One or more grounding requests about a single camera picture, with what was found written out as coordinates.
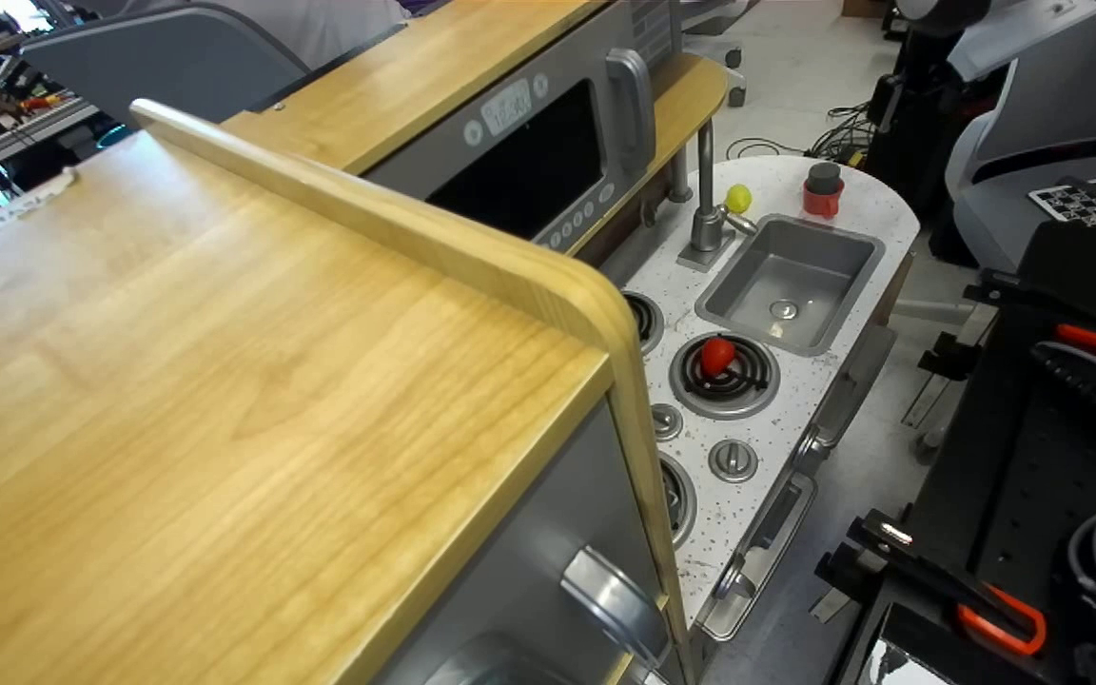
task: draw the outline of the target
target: toy kitchen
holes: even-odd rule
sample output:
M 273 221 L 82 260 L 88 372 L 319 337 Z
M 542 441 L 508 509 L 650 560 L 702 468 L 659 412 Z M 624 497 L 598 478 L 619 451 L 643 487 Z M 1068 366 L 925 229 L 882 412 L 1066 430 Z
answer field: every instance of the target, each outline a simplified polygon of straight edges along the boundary
M 364 182 L 445 111 L 584 117 L 532 55 L 616 7 L 454 0 L 225 124 L 138 104 L 0 209 L 0 679 L 700 679 L 889 348 L 915 216 L 852 168 L 716 164 L 724 69 L 630 44 L 583 205 L 508 234 Z M 287 124 L 388 51 L 427 115 Z

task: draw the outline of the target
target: stainless steel sink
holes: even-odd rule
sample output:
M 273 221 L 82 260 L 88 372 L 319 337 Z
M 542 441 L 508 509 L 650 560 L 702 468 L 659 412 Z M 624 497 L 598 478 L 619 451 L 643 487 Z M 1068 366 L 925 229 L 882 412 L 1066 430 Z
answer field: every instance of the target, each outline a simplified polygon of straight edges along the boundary
M 821 353 L 880 253 L 882 241 L 875 234 L 764 216 L 695 309 L 702 319 L 767 347 Z

